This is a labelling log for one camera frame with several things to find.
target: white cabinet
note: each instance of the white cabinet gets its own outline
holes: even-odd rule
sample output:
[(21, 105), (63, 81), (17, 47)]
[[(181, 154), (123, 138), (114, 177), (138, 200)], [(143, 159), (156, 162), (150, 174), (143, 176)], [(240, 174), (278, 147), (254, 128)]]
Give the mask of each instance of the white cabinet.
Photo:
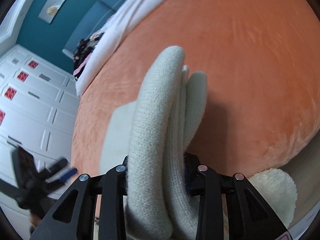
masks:
[[(0, 178), (16, 185), (12, 145), (31, 153), (38, 170), (60, 157), (71, 161), (80, 99), (71, 74), (16, 45), (0, 57)], [(50, 197), (59, 198), (65, 186)], [(23, 239), (29, 239), (28, 211), (0, 193), (0, 206)]]

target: black tool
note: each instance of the black tool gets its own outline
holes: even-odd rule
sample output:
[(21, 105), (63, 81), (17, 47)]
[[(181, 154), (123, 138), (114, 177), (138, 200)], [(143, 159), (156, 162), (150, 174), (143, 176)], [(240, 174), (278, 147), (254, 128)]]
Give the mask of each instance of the black tool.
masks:
[[(97, 195), (101, 195), (99, 240), (126, 240), (123, 196), (128, 156), (106, 174), (82, 174), (49, 210), (30, 240), (92, 239)], [(226, 195), (230, 240), (292, 240), (271, 207), (252, 184), (237, 173), (217, 174), (185, 154), (186, 190), (200, 195), (196, 240), (223, 240), (221, 194)]]
[(48, 195), (65, 186), (65, 182), (77, 173), (77, 169), (72, 168), (61, 178), (49, 182), (52, 176), (67, 166), (67, 159), (61, 158), (49, 168), (38, 172), (33, 156), (22, 147), (12, 151), (12, 164), (18, 187), (0, 179), (0, 191), (13, 198), (20, 208), (29, 209), (41, 219), (55, 201)]

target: cabinet handle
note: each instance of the cabinet handle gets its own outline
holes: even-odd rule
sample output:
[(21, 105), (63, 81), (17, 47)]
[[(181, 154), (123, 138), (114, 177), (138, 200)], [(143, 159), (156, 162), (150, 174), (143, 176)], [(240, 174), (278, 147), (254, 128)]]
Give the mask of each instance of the cabinet handle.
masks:
[(38, 98), (38, 99), (40, 98), (40, 97), (38, 97), (37, 95), (35, 95), (34, 93), (32, 93), (32, 92), (30, 92), (30, 91), (28, 91), (28, 94), (29, 94), (29, 95), (32, 95), (32, 96), (35, 97), (35, 98)]
[(16, 59), (16, 58), (14, 58), (14, 59), (12, 60), (12, 63), (13, 63), (13, 64), (17, 64), (18, 62), (19, 62), (19, 60)]
[(7, 144), (10, 144), (11, 146), (13, 146), (13, 147), (15, 147), (15, 148), (18, 147), (17, 145), (13, 144), (12, 142), (9, 142), (8, 140), (7, 140)]
[(21, 142), (21, 141), (18, 141), (18, 140), (16, 140), (15, 138), (13, 138), (13, 137), (11, 137), (11, 136), (9, 136), (9, 135), (8, 135), (8, 138), (9, 138), (10, 140), (15, 141), (16, 143), (22, 145), (22, 142)]
[(43, 75), (43, 74), (40, 74), (39, 77), (44, 79), (45, 81), (49, 81), (50, 80), (49, 77), (47, 77), (46, 75)]

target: cabinet door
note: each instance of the cabinet door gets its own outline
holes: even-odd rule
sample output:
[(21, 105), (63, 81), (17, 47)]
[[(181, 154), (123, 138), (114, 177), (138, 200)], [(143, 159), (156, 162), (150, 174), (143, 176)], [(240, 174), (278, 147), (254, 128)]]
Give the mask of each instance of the cabinet door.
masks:
[(14, 149), (15, 147), (7, 143), (3, 136), (0, 136), (0, 179), (17, 186), (11, 158), (11, 152)]
[(45, 75), (37, 75), (37, 73), (34, 73), (32, 69), (27, 68), (26, 66), (21, 66), (20, 69), (15, 73), (13, 78), (24, 82), (28, 87), (33, 87), (39, 91), (43, 91), (50, 97), (57, 98), (58, 92), (60, 90), (66, 91), (76, 97), (76, 87), (69, 85), (70, 79), (67, 79), (65, 84), (60, 84), (50, 79), (49, 77), (47, 78), (47, 76)]
[(71, 160), (72, 135), (34, 121), (5, 104), (0, 105), (0, 128), (26, 150), (52, 159), (64, 156)]
[(15, 64), (12, 63), (8, 59), (4, 59), (2, 62), (0, 62), (0, 83), (2, 81), (6, 80), (14, 71)]
[(21, 67), (29, 74), (37, 76), (55, 86), (63, 87), (69, 90), (71, 94), (76, 95), (76, 87), (69, 85), (70, 79), (73, 79), (73, 77), (62, 70), (56, 70), (54, 65), (45, 63), (31, 56), (21, 65)]
[(11, 52), (9, 52), (7, 58), (15, 64), (22, 63), (27, 57), (30, 56), (30, 51), (27, 49), (16, 46)]
[(59, 131), (73, 134), (76, 113), (68, 113), (53, 105), (41, 101), (40, 97), (31, 92), (25, 93), (13, 85), (7, 85), (0, 94), (1, 105), (9, 105), (12, 109), (19, 111), (29, 118), (41, 122), (46, 126)]
[(17, 78), (8, 79), (6, 82), (4, 82), (4, 84), (0, 87), (0, 91), (5, 90), (8, 87), (13, 87), (17, 91), (26, 93), (47, 105), (61, 109), (70, 113), (71, 115), (76, 116), (77, 114), (80, 99), (63, 90), (59, 90), (56, 97), (50, 97), (46, 95), (44, 91), (37, 90), (32, 86), (26, 86), (24, 82), (21, 82)]

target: white knit glove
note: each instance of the white knit glove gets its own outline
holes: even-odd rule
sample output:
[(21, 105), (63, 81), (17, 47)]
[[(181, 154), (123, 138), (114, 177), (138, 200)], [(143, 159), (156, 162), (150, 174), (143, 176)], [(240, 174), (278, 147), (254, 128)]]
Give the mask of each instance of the white knit glove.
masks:
[[(146, 74), (136, 103), (126, 221), (128, 232), (140, 239), (167, 240), (173, 227), (185, 235), (196, 231), (197, 200), (186, 195), (183, 153), (201, 121), (207, 83), (202, 72), (188, 80), (183, 61), (180, 47), (165, 49)], [(184, 219), (189, 216), (192, 221)]]

